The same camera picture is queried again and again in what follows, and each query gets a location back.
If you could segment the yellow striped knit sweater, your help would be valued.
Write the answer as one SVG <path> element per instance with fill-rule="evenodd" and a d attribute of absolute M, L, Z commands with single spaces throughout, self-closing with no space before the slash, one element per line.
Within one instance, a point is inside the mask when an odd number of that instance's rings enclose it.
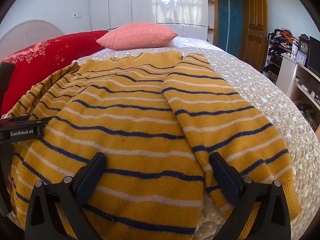
<path fill-rule="evenodd" d="M 36 181 L 60 182 L 98 152 L 107 165 L 84 207 L 105 239 L 192 239 L 203 194 L 228 217 L 209 155 L 242 176 L 277 179 L 289 217 L 301 211 L 287 145 L 268 119 L 200 54 L 142 53 L 71 64 L 22 96 L 8 117 L 49 117 L 40 139 L 18 142 L 11 202 L 25 226 Z"/>

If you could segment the pile of clothes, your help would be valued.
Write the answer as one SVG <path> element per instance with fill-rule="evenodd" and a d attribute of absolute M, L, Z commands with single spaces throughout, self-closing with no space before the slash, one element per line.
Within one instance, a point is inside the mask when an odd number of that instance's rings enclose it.
<path fill-rule="evenodd" d="M 273 32 L 269 33 L 269 39 L 272 43 L 286 44 L 291 47 L 293 44 L 298 44 L 298 39 L 294 37 L 290 29 L 274 29 Z"/>

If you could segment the red embroidered pillow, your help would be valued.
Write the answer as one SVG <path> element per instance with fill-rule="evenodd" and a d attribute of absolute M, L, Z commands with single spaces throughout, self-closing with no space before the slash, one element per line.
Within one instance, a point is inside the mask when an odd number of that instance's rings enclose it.
<path fill-rule="evenodd" d="M 33 85 L 55 71 L 70 65 L 73 60 L 102 50 L 97 39 L 106 33 L 106 30 L 98 30 L 63 35 L 33 44 L 6 57 L 3 61 L 13 63 L 15 68 L 3 95 L 1 114 L 7 113 Z"/>

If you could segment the beige dotted quilted bedspread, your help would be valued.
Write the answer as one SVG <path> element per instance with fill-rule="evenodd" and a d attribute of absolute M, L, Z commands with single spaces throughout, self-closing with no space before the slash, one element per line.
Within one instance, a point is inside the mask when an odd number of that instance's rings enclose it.
<path fill-rule="evenodd" d="M 263 74 L 228 53 L 217 49 L 200 48 L 149 48 L 109 53 L 100 50 L 73 60 L 71 64 L 82 65 L 87 60 L 105 61 L 111 58 L 135 57 L 142 53 L 156 54 L 167 51 L 178 51 L 183 56 L 203 55 L 211 69 L 243 99 L 258 109 L 283 137 L 291 158 L 293 187 L 301 207 L 298 216 L 290 218 L 291 238 L 302 237 L 319 210 L 319 142 L 295 104 Z M 214 238 L 228 219 L 223 217 L 208 192 L 203 194 L 202 206 L 200 220 L 192 239 Z M 18 222 L 13 206 L 9 217 L 20 229 L 25 228 Z"/>

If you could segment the white bed headboard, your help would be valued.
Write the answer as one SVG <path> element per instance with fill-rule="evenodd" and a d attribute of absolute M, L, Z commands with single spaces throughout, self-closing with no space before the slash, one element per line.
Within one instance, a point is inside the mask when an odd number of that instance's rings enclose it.
<path fill-rule="evenodd" d="M 33 44 L 62 35 L 64 33 L 58 27 L 44 20 L 22 22 L 1 37 L 1 60 Z"/>

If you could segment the white shelf unit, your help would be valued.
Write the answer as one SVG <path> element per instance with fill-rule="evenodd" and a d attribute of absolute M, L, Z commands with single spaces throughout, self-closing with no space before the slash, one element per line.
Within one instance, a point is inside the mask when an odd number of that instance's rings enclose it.
<path fill-rule="evenodd" d="M 293 101 L 319 136 L 319 77 L 287 54 L 282 54 L 276 86 Z"/>

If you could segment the pink knit pillow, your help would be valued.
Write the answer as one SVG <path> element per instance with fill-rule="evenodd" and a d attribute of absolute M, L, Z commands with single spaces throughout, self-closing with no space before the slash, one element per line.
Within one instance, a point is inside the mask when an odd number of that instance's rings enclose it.
<path fill-rule="evenodd" d="M 177 36 L 161 24 L 130 23 L 109 31 L 97 43 L 111 50 L 158 48 L 167 46 Z"/>

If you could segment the black television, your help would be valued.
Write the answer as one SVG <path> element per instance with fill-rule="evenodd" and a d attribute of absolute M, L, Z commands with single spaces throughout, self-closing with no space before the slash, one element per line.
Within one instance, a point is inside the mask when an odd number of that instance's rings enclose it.
<path fill-rule="evenodd" d="M 320 41 L 310 36 L 307 67 L 320 76 Z"/>

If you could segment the purple alarm clock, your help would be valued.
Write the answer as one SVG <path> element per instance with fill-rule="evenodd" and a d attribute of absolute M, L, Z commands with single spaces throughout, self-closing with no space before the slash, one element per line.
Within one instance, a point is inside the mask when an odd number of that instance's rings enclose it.
<path fill-rule="evenodd" d="M 296 57 L 295 57 L 295 61 L 296 61 L 298 64 L 300 64 L 301 66 L 305 66 L 307 57 L 308 57 L 308 56 L 307 56 L 306 54 L 304 54 L 303 52 L 297 51 Z"/>

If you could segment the wooden door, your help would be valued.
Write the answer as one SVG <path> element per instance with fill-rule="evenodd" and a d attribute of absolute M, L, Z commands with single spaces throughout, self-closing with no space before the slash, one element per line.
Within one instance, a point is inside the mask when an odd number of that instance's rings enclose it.
<path fill-rule="evenodd" d="M 267 0 L 243 0 L 243 10 L 240 59 L 262 71 L 267 50 Z"/>

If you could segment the dark mantel clock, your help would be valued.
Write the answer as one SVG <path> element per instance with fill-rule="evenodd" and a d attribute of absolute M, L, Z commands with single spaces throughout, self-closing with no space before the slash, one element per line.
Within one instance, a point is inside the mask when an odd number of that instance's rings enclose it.
<path fill-rule="evenodd" d="M 299 46 L 298 50 L 305 55 L 309 54 L 310 38 L 306 34 L 301 34 L 299 36 Z"/>

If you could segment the white glossy wardrobe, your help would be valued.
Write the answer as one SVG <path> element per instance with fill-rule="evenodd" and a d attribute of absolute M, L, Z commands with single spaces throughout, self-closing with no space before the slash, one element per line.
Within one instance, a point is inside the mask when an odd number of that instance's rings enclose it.
<path fill-rule="evenodd" d="M 166 26 L 181 37 L 213 42 L 213 0 L 89 0 L 92 30 L 135 22 Z"/>

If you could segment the teal door curtain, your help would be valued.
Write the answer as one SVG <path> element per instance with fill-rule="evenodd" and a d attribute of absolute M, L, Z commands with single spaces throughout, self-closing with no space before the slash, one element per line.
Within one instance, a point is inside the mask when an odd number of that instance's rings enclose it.
<path fill-rule="evenodd" d="M 239 57 L 243 26 L 243 0 L 217 0 L 217 5 L 217 46 Z"/>

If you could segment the wall power socket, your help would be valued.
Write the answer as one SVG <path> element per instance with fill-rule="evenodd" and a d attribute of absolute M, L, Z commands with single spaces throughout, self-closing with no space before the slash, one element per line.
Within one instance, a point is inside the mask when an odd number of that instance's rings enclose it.
<path fill-rule="evenodd" d="M 80 17 L 81 17 L 81 15 L 78 14 L 78 13 L 74 13 L 74 14 L 73 14 L 73 18 L 80 18 Z"/>

